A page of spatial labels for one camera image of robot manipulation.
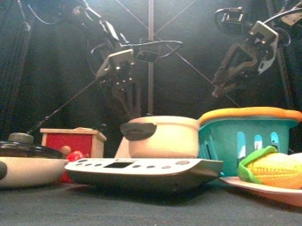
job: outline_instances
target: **black backdrop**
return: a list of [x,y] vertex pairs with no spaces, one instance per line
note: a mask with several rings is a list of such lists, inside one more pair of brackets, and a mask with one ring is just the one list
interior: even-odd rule
[[[147,38],[147,0],[87,2],[133,43],[138,43],[141,38]],[[210,81],[217,68],[232,43],[244,39],[218,31],[214,13],[221,8],[244,6],[253,16],[250,19],[264,21],[268,18],[268,2],[155,0],[157,35],[162,40],[182,41],[185,47],[178,51],[178,55],[162,59],[154,65],[154,115],[198,118],[212,109],[248,106],[302,109],[298,98],[302,92],[298,76],[301,64],[297,63],[301,56],[301,41],[286,49],[286,78],[282,71],[285,68],[281,70],[276,61],[274,66],[250,82],[245,90],[236,91],[229,97],[216,98],[212,95],[214,88]],[[95,76],[87,63],[86,34],[77,26],[70,24],[47,26],[37,21],[25,7],[26,20],[31,24],[31,31],[27,32],[18,3],[6,0],[3,8],[0,126],[2,139],[7,139],[10,132],[27,132],[70,100]],[[46,20],[54,19],[46,9],[39,9],[39,12]],[[147,63],[138,62],[133,76],[142,84],[142,113],[146,114]],[[111,105],[113,100],[97,84],[63,107],[43,127],[77,128],[107,124],[106,156],[114,156],[122,138],[119,125],[125,119]],[[39,130],[34,135],[35,142],[39,143],[42,138]],[[296,139],[292,142],[294,149],[301,140],[298,136],[296,132]]]

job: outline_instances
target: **toy corn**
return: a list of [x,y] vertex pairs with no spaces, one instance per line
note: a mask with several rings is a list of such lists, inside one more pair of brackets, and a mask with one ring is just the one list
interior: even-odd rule
[[281,188],[302,188],[302,162],[269,146],[253,152],[238,165],[241,180]]

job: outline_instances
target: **plastic basket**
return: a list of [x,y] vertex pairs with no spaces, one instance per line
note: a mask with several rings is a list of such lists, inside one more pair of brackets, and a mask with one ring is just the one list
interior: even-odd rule
[[294,119],[276,117],[222,117],[201,125],[198,158],[224,161],[222,177],[237,176],[237,165],[252,152],[276,145],[288,154],[289,129]]

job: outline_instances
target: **black handle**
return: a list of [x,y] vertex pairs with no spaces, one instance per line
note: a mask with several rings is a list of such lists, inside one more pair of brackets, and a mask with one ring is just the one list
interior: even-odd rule
[[121,125],[121,132],[130,141],[150,138],[157,132],[157,125],[153,123],[126,123]]
[[0,161],[0,180],[6,177],[7,175],[7,165],[4,162]]

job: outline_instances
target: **table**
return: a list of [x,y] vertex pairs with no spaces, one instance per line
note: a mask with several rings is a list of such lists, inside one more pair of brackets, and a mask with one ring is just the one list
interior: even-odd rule
[[59,184],[0,190],[0,225],[301,225],[302,208],[221,180],[189,192],[135,192]]

